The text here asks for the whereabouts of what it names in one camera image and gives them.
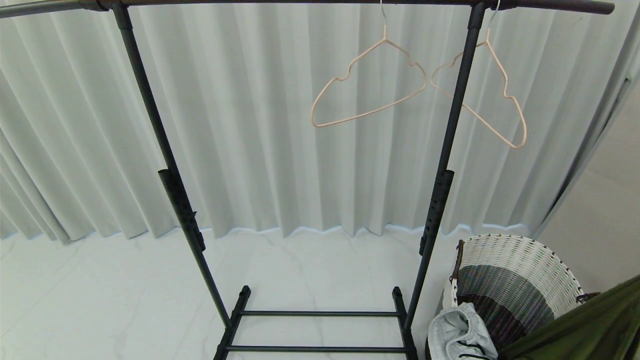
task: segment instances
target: olive green fabric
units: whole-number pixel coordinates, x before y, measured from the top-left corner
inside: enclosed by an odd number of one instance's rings
[[[499,350],[500,360],[631,360],[640,343],[640,275]]]

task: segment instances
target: white marble floor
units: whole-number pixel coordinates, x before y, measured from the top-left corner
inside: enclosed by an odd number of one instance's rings
[[[204,231],[204,252],[227,310],[243,285],[247,309],[392,311],[409,303],[421,230],[387,227],[350,238],[340,229]],[[420,356],[428,322],[464,230],[436,244],[413,335]],[[14,235],[1,242],[2,360],[212,359],[223,333],[182,232],[86,239],[63,246]],[[237,345],[402,346],[394,318],[244,318]],[[358,359],[347,354],[235,353],[229,359]],[[366,356],[366,359],[404,359]]]

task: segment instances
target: clothes hanger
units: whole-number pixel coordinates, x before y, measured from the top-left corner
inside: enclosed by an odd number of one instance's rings
[[[399,104],[400,102],[403,102],[407,99],[409,99],[410,97],[413,97],[414,95],[417,95],[419,92],[423,91],[424,88],[427,86],[427,73],[424,71],[424,69],[422,68],[422,66],[416,61],[416,62],[412,62],[411,60],[411,55],[409,54],[409,52],[405,49],[403,49],[400,45],[394,43],[393,41],[389,40],[387,38],[387,15],[385,14],[385,9],[382,5],[382,0],[380,0],[380,8],[382,9],[382,16],[385,19],[385,27],[383,30],[383,36],[382,36],[382,40],[380,40],[379,42],[376,42],[372,47],[368,48],[364,53],[358,55],[355,59],[351,60],[351,63],[349,64],[349,69],[347,70],[347,74],[343,77],[343,78],[333,78],[331,79],[327,85],[324,86],[324,88],[322,89],[322,91],[320,92],[320,94],[318,94],[318,96],[316,97],[316,100],[314,101],[314,104],[311,106],[311,123],[315,126],[315,127],[325,127],[325,126],[330,126],[330,125],[336,125],[336,124],[340,124],[341,122],[347,122],[350,120],[355,120],[355,119],[359,119],[361,117],[365,117],[367,115],[371,115],[373,113],[377,113],[378,111],[382,111],[384,109],[390,108],[393,105]],[[420,71],[422,72],[422,75],[424,77],[424,82],[422,84],[422,87],[420,89],[418,89],[416,92],[407,95],[405,97],[403,97],[400,100],[396,100],[388,105],[382,106],[381,108],[375,109],[375,110],[371,110],[368,111],[366,113],[362,113],[356,116],[352,116],[352,117],[348,117],[346,119],[342,119],[342,120],[336,120],[336,121],[332,121],[332,122],[327,122],[325,124],[318,124],[316,123],[316,118],[315,118],[315,112],[316,112],[316,105],[318,104],[318,101],[320,100],[320,98],[324,95],[324,93],[326,92],[326,90],[329,88],[329,86],[331,86],[331,84],[333,84],[336,81],[345,81],[349,78],[349,76],[351,75],[351,68],[353,68],[353,65],[355,65],[355,63],[357,63],[358,61],[360,61],[363,57],[367,56],[367,54],[369,54],[371,51],[373,51],[373,49],[377,48],[378,46],[382,45],[382,44],[389,44],[393,47],[395,47],[396,49],[400,50],[402,53],[404,53],[409,61],[409,67],[414,67],[417,66],[418,69],[420,69]]]
[[[520,145],[513,145],[513,143],[511,143],[504,136],[502,136],[498,131],[496,131],[496,129],[493,128],[493,126],[489,125],[489,123],[485,119],[483,119],[482,116],[478,115],[477,112],[475,112],[472,108],[467,106],[465,103],[463,103],[462,106],[464,106],[465,109],[467,109],[469,112],[471,112],[471,114],[473,114],[478,120],[483,122],[483,124],[486,125],[489,128],[489,130],[493,131],[493,133],[496,134],[503,142],[505,142],[507,145],[509,145],[510,147],[512,147],[514,149],[519,149],[519,148],[524,146],[525,142],[527,142],[527,122],[524,119],[524,114],[522,113],[522,109],[520,107],[520,103],[518,102],[518,99],[516,99],[515,96],[507,95],[507,86],[509,84],[509,76],[507,76],[507,72],[504,70],[504,67],[502,66],[502,63],[498,59],[498,56],[495,54],[495,51],[493,50],[493,46],[491,45],[491,42],[489,41],[489,36],[491,34],[491,22],[493,21],[493,18],[495,17],[495,14],[498,13],[498,9],[499,8],[500,8],[500,0],[498,0],[498,4],[495,7],[495,11],[493,12],[493,15],[491,16],[491,19],[489,20],[489,26],[487,27],[487,30],[486,30],[486,39],[483,42],[477,44],[476,48],[481,47],[483,45],[486,45],[487,48],[489,49],[489,52],[491,53],[492,58],[495,60],[496,64],[498,64],[498,68],[500,68],[500,71],[502,72],[502,76],[504,77],[504,90],[502,91],[502,96],[504,96],[506,99],[510,99],[510,100],[513,101],[513,104],[515,104],[516,110],[518,111],[518,116],[520,116],[520,123],[522,124],[522,141],[520,142]],[[449,96],[450,98],[453,98],[453,95],[450,92],[447,92],[443,88],[440,88],[438,85],[436,85],[435,82],[434,82],[434,79],[435,79],[436,75],[438,74],[438,71],[440,71],[440,69],[442,69],[444,67],[453,67],[456,64],[456,61],[458,61],[458,58],[460,56],[462,56],[462,53],[456,55],[456,57],[453,58],[452,62],[446,63],[444,65],[441,65],[439,68],[437,68],[433,72],[433,75],[431,75],[431,85],[433,87],[435,87],[436,89],[438,89],[443,94],[445,94],[446,96]]]

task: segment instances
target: white curtain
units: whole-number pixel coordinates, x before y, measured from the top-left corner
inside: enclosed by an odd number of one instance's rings
[[[463,110],[443,230],[537,228],[594,119],[638,8],[610,16],[516,9],[492,43],[529,124],[511,150]],[[386,5],[389,38],[430,73],[461,51],[467,6]],[[451,100],[430,87],[389,110],[315,129],[312,101],[381,38],[374,4],[131,8],[143,61],[201,227],[348,233],[424,224]],[[487,12],[485,19],[491,15]],[[159,236],[177,225],[165,168],[112,13],[0,20],[1,235],[62,241],[97,231]],[[457,67],[440,84],[453,90]],[[328,122],[421,85],[391,47],[355,67],[317,109]],[[521,128],[486,49],[465,102],[513,141]]]

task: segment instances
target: black horizontal bar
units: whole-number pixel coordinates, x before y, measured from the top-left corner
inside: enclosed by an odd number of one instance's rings
[[[387,4],[473,5],[481,0],[384,0]],[[486,1],[495,8],[497,0]],[[88,9],[104,11],[116,6],[167,5],[167,4],[220,4],[220,3],[298,3],[298,4],[377,4],[374,0],[41,0],[31,3],[0,6],[0,19],[65,10]],[[540,8],[571,12],[610,14],[614,4],[592,0],[502,0],[500,9]]]
[[[403,354],[407,349],[403,347],[269,347],[253,345],[229,345],[228,351],[245,352],[351,352],[377,354]]]
[[[399,313],[395,311],[278,311],[278,310],[244,310],[243,316],[345,316],[345,317],[393,317]]]

